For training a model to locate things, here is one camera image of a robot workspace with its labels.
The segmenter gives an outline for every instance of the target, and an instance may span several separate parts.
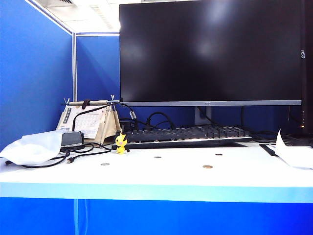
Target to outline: monitor stand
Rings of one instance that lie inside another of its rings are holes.
[[[200,107],[205,114],[209,117],[212,118],[212,107],[211,106],[201,106]],[[208,125],[211,124],[211,122],[205,117],[204,114],[200,112],[200,110],[195,107],[195,126],[196,125]]]

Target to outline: black cable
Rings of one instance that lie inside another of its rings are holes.
[[[86,154],[80,154],[80,155],[77,155],[75,157],[71,157],[71,158],[68,158],[67,159],[67,163],[72,163],[75,161],[76,158],[79,158],[79,157],[82,157],[82,156],[90,156],[90,155],[96,155],[96,154],[102,154],[102,153],[109,153],[111,152],[111,149],[110,150],[107,150],[107,151],[103,151],[103,152],[97,152],[97,153],[86,153]]]
[[[167,122],[169,122],[169,121],[162,121],[162,122],[159,122],[158,124],[155,125],[155,127],[157,127],[157,126],[159,126],[159,125],[161,125],[161,124],[163,124],[163,123],[167,123]]]
[[[170,117],[167,116],[167,115],[166,115],[165,113],[163,113],[163,112],[154,112],[154,113],[150,114],[149,117],[147,118],[147,123],[146,123],[147,126],[149,126],[149,127],[151,126],[151,117],[152,117],[153,115],[156,115],[156,114],[161,114],[161,115],[165,116],[166,119],[168,120],[168,122],[170,123],[171,128],[172,128],[172,129],[175,129],[175,125],[174,125],[174,123],[171,121]]]
[[[124,117],[124,118],[120,118],[120,120],[130,120],[130,121],[133,121],[131,118],[126,118],[126,117]],[[139,122],[140,124],[143,124],[143,125],[146,125],[147,123],[145,123],[145,122],[142,122],[142,121],[139,121],[139,120],[137,120],[137,122]]]
[[[127,104],[125,104],[125,103],[119,102],[119,103],[116,103],[116,104],[124,105],[124,106],[126,106],[127,108],[129,108],[132,112],[134,112],[134,110],[132,109],[132,107],[129,106],[129,105],[127,105]]]
[[[77,114],[75,117],[74,117],[74,120],[73,120],[73,126],[72,126],[72,131],[75,130],[75,121],[76,121],[76,118],[82,114],[87,114],[87,113],[90,113],[90,112],[93,112],[93,111],[97,111],[97,110],[100,110],[100,109],[103,109],[103,108],[106,108],[108,106],[111,106],[112,104],[107,104],[107,105],[103,105],[103,106],[100,106],[98,108],[94,108],[94,109],[90,109],[90,110],[87,110],[87,111],[83,111],[79,114]]]
[[[209,118],[206,113],[200,108],[200,106],[197,106],[197,108],[200,110],[200,112],[206,117],[206,119],[208,119],[212,124],[219,126],[219,127],[224,127],[223,125],[220,125],[218,123],[216,123],[215,121],[213,121],[211,118]]]
[[[132,109],[132,107],[130,107],[129,105],[122,103],[122,102],[117,103],[117,104],[122,105],[122,106],[126,106],[131,110],[131,112],[133,112],[133,115],[135,116],[135,118],[133,118],[132,115],[131,115],[131,117],[132,117],[132,120],[134,121],[134,128],[135,128],[135,130],[139,131],[137,116],[135,114],[135,111]]]
[[[296,118],[291,114],[291,108],[292,108],[292,106],[289,105],[289,108],[288,108],[288,116],[289,116],[292,120],[294,120],[295,122],[301,124],[301,121],[299,121],[298,119],[296,119]]]
[[[55,159],[61,158],[61,160],[56,162],[56,163],[49,164],[49,165],[21,165],[21,166],[25,167],[25,168],[45,168],[45,167],[51,167],[51,166],[54,166],[54,165],[57,165],[57,164],[63,162],[68,156],[69,156],[69,151],[66,151],[64,156],[55,157],[55,158],[50,159],[50,160],[55,160]]]

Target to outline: blue cubicle partition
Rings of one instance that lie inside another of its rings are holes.
[[[1,151],[56,128],[72,98],[71,35],[24,0],[0,0],[0,63]],[[0,197],[0,234],[74,234],[73,200]]]
[[[0,151],[54,130],[72,98],[71,35],[23,0],[1,0]]]

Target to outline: computer monitor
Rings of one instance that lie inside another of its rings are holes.
[[[132,106],[301,105],[301,0],[120,5],[120,98]]]

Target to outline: yellow figurine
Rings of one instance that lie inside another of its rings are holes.
[[[124,140],[126,137],[126,135],[123,135],[122,132],[119,134],[118,137],[116,137],[115,143],[117,146],[119,146],[116,149],[116,152],[119,154],[123,154],[125,152],[125,150],[127,152],[129,152],[129,148],[126,146],[127,144],[127,140]]]

